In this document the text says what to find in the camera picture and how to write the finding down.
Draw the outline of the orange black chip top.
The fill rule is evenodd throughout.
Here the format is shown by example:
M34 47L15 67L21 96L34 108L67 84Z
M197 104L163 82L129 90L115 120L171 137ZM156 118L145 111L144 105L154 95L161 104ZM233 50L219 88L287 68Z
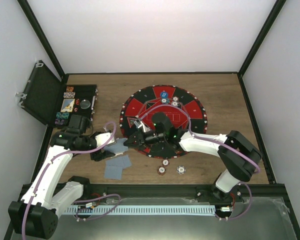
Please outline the orange black chip top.
M177 96L174 96L174 97L172 98L172 100L173 100L174 102L178 102L178 101L179 101L179 98L178 98Z

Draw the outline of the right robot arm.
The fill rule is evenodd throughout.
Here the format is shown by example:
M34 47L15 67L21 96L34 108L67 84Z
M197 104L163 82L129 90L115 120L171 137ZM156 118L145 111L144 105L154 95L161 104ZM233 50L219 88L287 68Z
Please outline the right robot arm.
M150 129L141 118L134 121L135 132L124 142L124 146L136 150L155 147L160 153L197 152L219 157L225 166L214 181L211 196L219 202L226 200L230 192L240 182L249 182L260 172L261 152L240 132L209 135L176 128L163 112L157 112L151 119L154 129Z

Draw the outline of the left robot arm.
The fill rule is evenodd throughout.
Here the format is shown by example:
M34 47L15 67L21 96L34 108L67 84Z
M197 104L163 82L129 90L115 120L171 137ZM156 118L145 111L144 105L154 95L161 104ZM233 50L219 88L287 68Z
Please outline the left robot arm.
M35 180L19 201L10 203L10 221L22 239L50 239L65 210L77 199L87 202L91 198L92 189L86 185L89 180L83 177L67 182L62 190L55 193L62 173L74 155L92 154L116 141L114 121L107 122L107 125L113 126L112 130L105 128L92 136L84 134L88 122L86 117L73 115L68 126L52 136Z

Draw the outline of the orange black chip stack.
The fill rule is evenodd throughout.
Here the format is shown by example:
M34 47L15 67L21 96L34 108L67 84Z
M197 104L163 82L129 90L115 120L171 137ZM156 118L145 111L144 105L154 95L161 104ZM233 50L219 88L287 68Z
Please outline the orange black chip stack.
M160 175L160 176L163 176L166 174L166 168L164 166L160 166L158 169L157 169L157 173Z

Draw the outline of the dropped blue card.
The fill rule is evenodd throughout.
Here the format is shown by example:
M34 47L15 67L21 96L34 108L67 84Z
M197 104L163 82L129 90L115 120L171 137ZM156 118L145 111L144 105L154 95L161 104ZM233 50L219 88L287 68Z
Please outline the dropped blue card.
M121 166L106 165L104 171L105 179L121 180L123 168Z
M121 155L107 160L106 165L126 169L131 167L132 163L128 155Z

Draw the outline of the blue backed card deck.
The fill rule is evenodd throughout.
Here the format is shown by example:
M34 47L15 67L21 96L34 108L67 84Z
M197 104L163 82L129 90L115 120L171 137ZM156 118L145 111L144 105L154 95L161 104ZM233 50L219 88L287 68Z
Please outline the blue backed card deck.
M105 151L109 151L115 155L127 152L129 150L129 148L124 145L124 142L126 140L127 140L127 138L117 138L115 144L106 145L103 149Z

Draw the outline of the blue small blind button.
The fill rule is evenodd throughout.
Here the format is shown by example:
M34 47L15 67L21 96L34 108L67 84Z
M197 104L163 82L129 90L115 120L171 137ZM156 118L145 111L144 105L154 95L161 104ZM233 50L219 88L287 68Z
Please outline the blue small blind button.
M168 94L166 91L162 91L162 92L160 93L160 97L161 97L162 99L167 99L167 98L169 97L169 94Z

